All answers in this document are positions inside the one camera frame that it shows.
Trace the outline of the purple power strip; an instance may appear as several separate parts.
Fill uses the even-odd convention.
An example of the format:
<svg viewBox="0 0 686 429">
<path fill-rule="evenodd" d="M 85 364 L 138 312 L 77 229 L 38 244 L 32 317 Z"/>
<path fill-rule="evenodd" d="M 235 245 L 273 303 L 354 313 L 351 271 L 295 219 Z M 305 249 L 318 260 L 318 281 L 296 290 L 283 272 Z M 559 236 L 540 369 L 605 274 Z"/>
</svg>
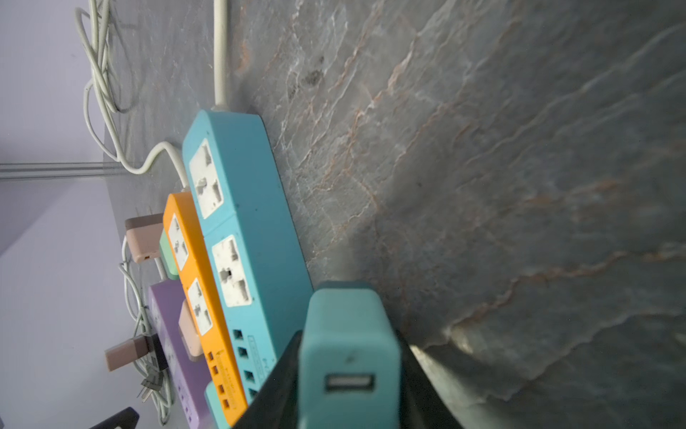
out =
<svg viewBox="0 0 686 429">
<path fill-rule="evenodd" d="M 204 361 L 189 358 L 179 318 L 185 294 L 178 280 L 165 280 L 148 288 L 148 314 L 157 331 L 168 363 L 176 402 L 182 409 L 187 428 L 213 428 L 214 420 L 205 400 L 210 374 Z"/>
</svg>

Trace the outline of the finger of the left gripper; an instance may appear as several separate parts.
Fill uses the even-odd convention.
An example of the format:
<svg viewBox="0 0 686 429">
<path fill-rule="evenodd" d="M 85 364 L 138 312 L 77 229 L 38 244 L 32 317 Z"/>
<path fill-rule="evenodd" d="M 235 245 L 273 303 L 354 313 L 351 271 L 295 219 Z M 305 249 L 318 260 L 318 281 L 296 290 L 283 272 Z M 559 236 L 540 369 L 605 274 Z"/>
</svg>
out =
<svg viewBox="0 0 686 429">
<path fill-rule="evenodd" d="M 93 425 L 90 429 L 135 429 L 139 423 L 139 413 L 128 407 Z"/>
</svg>

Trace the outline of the pink plug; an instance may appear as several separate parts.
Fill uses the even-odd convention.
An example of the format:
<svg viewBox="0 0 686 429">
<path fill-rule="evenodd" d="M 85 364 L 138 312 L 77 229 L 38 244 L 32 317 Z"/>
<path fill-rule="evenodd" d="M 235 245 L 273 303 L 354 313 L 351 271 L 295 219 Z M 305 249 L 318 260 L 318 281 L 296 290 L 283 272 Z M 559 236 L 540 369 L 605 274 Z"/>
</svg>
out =
<svg viewBox="0 0 686 429">
<path fill-rule="evenodd" d="M 163 217 L 162 214 L 149 214 L 125 221 L 126 239 L 135 263 L 160 257 Z"/>
<path fill-rule="evenodd" d="M 142 359 L 150 352 L 146 338 L 139 335 L 105 351 L 105 362 L 110 372 Z"/>
<path fill-rule="evenodd" d="M 182 302 L 182 307 L 180 308 L 178 326 L 180 337 L 189 359 L 191 361 L 199 361 L 204 353 L 186 300 Z"/>
</svg>

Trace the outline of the black power strip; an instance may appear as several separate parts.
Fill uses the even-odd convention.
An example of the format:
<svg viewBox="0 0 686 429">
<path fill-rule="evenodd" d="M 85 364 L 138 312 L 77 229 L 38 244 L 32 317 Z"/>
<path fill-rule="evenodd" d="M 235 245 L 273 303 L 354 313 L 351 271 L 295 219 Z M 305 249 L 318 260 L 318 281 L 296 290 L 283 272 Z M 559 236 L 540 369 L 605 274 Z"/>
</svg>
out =
<svg viewBox="0 0 686 429">
<path fill-rule="evenodd" d="M 159 336 L 157 334 L 153 334 L 151 336 L 148 336 L 148 338 L 146 338 L 146 341 L 148 342 L 148 348 L 150 350 L 150 353 L 153 355 L 155 359 L 155 364 L 158 368 L 158 371 L 162 372 L 166 370 L 168 368 L 168 362 L 164 354 L 164 348 L 159 339 Z"/>
</svg>

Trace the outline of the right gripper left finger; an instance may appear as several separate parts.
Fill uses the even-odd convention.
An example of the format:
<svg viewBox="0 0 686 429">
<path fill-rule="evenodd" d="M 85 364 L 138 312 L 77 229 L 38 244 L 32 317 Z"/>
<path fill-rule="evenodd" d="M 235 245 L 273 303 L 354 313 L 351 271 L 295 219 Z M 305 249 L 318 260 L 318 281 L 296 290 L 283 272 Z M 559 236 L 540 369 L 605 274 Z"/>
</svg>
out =
<svg viewBox="0 0 686 429">
<path fill-rule="evenodd" d="M 298 361 L 302 332 L 296 332 L 257 397 L 233 428 L 298 427 Z"/>
</svg>

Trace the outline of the teal power strip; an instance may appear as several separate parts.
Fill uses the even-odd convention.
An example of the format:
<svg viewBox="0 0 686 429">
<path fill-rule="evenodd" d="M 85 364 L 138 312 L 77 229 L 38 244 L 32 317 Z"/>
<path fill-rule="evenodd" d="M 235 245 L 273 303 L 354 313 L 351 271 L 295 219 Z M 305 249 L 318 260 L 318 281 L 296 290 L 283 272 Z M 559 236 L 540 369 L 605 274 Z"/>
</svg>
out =
<svg viewBox="0 0 686 429">
<path fill-rule="evenodd" d="M 247 400 L 257 397 L 314 292 L 262 118 L 202 110 L 182 158 Z"/>
</svg>

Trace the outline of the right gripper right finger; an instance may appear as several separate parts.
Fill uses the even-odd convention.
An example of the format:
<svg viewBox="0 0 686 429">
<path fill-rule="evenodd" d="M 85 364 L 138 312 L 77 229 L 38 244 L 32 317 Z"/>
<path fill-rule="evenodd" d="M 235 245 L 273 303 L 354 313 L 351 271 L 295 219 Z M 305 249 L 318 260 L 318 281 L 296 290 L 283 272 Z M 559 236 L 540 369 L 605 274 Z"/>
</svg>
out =
<svg viewBox="0 0 686 429">
<path fill-rule="evenodd" d="M 453 416 L 400 331 L 401 350 L 399 424 L 405 429 L 463 429 Z"/>
</svg>

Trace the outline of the orange power strip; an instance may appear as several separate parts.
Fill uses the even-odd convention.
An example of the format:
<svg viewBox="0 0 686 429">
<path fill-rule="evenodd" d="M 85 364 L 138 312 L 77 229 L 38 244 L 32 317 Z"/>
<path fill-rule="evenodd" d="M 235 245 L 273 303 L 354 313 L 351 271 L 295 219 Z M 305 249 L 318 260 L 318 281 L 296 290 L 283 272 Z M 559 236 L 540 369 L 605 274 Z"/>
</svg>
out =
<svg viewBox="0 0 686 429">
<path fill-rule="evenodd" d="M 166 232 L 200 338 L 220 412 L 234 426 L 248 409 L 212 266 L 189 191 L 173 193 L 164 209 Z"/>
</svg>

